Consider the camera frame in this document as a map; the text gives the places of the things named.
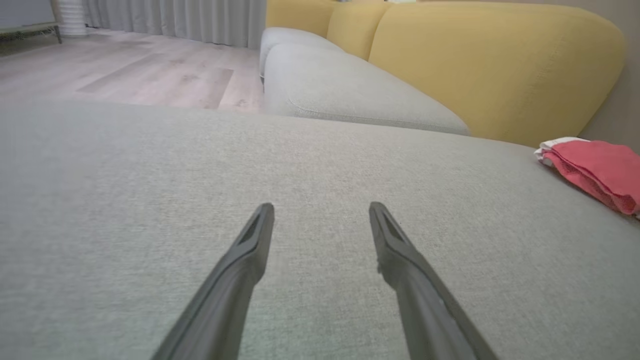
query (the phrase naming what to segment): wooden floor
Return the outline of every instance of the wooden floor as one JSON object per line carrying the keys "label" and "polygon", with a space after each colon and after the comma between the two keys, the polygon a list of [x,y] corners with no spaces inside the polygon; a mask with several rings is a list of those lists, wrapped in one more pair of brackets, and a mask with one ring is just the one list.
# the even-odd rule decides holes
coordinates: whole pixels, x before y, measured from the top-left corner
{"label": "wooden floor", "polygon": [[0,54],[0,100],[39,97],[259,112],[256,50],[92,29],[19,40]]}

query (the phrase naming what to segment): yellow sofa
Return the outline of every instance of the yellow sofa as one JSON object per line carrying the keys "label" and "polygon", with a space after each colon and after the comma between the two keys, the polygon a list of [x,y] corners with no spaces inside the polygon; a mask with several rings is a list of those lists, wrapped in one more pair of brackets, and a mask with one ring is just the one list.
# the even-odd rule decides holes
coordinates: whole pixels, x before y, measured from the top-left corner
{"label": "yellow sofa", "polygon": [[616,26],[565,6],[268,0],[266,23],[327,38],[448,107],[473,136],[529,146],[578,135],[625,59]]}

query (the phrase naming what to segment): gray curtain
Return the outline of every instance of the gray curtain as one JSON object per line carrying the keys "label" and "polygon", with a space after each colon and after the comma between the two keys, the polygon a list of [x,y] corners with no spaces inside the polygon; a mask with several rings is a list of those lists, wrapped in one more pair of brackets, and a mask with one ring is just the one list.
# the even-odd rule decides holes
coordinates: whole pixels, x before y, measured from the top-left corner
{"label": "gray curtain", "polygon": [[94,28],[258,49],[266,0],[84,0]]}

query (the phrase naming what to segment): wall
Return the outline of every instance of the wall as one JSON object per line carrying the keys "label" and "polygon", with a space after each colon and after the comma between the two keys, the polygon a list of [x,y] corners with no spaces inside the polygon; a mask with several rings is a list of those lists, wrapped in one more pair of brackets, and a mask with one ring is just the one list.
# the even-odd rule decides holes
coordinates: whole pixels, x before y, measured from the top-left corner
{"label": "wall", "polygon": [[575,6],[609,19],[627,39],[627,65],[580,137],[631,147],[640,154],[640,0],[491,0]]}
{"label": "wall", "polygon": [[53,21],[50,0],[0,0],[0,29]]}

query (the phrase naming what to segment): pink towel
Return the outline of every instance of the pink towel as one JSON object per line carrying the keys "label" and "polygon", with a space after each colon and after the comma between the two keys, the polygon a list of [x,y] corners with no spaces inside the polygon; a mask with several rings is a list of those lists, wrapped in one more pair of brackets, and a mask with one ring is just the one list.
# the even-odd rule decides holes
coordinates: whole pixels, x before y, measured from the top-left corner
{"label": "pink towel", "polygon": [[543,146],[541,157],[543,163],[550,160],[562,176],[611,209],[640,215],[640,156],[628,147],[568,141],[555,143],[550,150]]}

